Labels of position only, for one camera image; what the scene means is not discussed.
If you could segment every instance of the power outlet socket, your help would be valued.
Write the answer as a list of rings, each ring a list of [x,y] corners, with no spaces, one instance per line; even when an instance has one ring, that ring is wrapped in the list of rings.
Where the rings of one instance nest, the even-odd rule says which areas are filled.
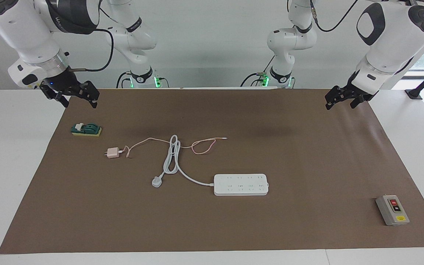
[[[264,196],[269,190],[265,174],[217,174],[213,182],[217,196]]]

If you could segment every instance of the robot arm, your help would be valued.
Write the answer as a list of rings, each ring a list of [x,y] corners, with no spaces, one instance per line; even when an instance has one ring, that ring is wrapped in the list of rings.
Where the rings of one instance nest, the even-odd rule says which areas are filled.
[[[294,56],[289,53],[309,49],[317,42],[310,0],[293,0],[289,8],[289,20],[294,27],[281,28],[268,35],[268,47],[275,55],[268,74],[270,86],[287,87],[295,63]]]
[[[51,32],[91,33],[99,21],[99,3],[71,6],[69,0],[0,0],[0,35],[19,55],[8,70],[13,81],[20,87],[42,82],[40,88],[47,98],[65,107],[64,95],[85,99],[96,107],[98,90],[90,81],[78,82]]]
[[[144,50],[156,47],[156,37],[137,14],[133,0],[108,0],[113,20],[119,23],[109,31],[114,48],[128,61],[131,82],[136,88],[158,87],[155,71]]]
[[[344,87],[335,86],[325,96],[326,108],[353,99],[351,107],[371,100],[380,87],[401,72],[424,47],[424,2],[377,2],[367,7],[357,24],[369,52]]]

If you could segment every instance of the black base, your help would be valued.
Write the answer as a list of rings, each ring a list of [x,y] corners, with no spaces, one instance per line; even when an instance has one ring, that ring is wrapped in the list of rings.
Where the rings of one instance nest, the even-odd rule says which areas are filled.
[[[405,90],[405,93],[409,96],[409,98],[411,98],[411,99],[419,99],[419,100],[423,99],[419,95],[417,97],[413,96],[412,94],[410,94],[411,91],[412,91],[411,89],[406,89]]]

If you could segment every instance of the white table surface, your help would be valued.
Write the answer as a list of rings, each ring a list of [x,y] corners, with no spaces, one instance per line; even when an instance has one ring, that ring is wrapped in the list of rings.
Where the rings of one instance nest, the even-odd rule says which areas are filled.
[[[403,93],[380,91],[371,106],[424,196],[424,103]],[[40,91],[0,91],[0,245],[63,111]],[[0,255],[0,264],[415,265],[424,248]]]

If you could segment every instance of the white cable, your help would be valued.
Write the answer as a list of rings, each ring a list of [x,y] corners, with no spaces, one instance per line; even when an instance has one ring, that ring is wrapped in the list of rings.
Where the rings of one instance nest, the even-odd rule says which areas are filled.
[[[168,148],[168,155],[166,156],[165,162],[163,163],[163,173],[161,173],[160,176],[157,176],[153,179],[152,185],[155,188],[158,188],[163,182],[162,178],[165,174],[175,174],[179,171],[183,174],[183,176],[185,176],[185,178],[187,178],[188,180],[194,183],[197,183],[202,186],[213,187],[213,183],[207,184],[207,183],[202,183],[200,181],[194,180],[190,178],[186,173],[184,173],[184,171],[182,171],[178,162],[180,150],[181,150],[181,142],[178,140],[178,136],[177,135],[171,136],[170,147]],[[172,170],[170,170],[170,165],[173,160],[173,156],[174,156],[174,167]]]

